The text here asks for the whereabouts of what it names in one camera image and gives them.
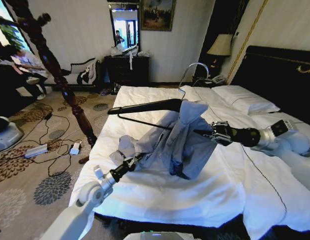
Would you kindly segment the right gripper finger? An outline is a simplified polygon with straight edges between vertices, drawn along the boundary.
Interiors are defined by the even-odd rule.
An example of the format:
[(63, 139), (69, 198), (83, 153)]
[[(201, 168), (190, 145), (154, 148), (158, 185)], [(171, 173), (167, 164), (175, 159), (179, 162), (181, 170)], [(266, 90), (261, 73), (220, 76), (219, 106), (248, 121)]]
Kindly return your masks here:
[(214, 141), (220, 145), (223, 145), (223, 146), (228, 146), (233, 142), (229, 135), (223, 135), (220, 133), (214, 133), (214, 134), (203, 133), (202, 136), (207, 137), (210, 140), (212, 140), (212, 141)]
[(215, 135), (215, 134), (222, 134), (222, 135), (231, 135), (232, 130), (229, 126), (227, 121), (217, 121), (211, 123), (211, 130), (200, 130), (195, 129), (193, 132), (200, 134), (200, 135)]

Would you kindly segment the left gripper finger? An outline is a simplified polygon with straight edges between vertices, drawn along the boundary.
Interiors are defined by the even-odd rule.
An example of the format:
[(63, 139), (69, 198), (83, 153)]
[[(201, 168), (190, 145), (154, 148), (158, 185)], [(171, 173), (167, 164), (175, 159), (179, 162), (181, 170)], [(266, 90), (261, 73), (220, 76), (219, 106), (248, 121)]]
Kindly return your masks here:
[(144, 157), (138, 162), (132, 162), (131, 170), (132, 171), (142, 170), (143, 169), (143, 159), (144, 159)]
[(127, 161), (129, 163), (137, 163), (138, 161), (140, 161), (143, 157), (145, 156), (145, 153), (139, 153), (135, 156), (132, 156), (132, 157), (128, 157), (127, 158)]

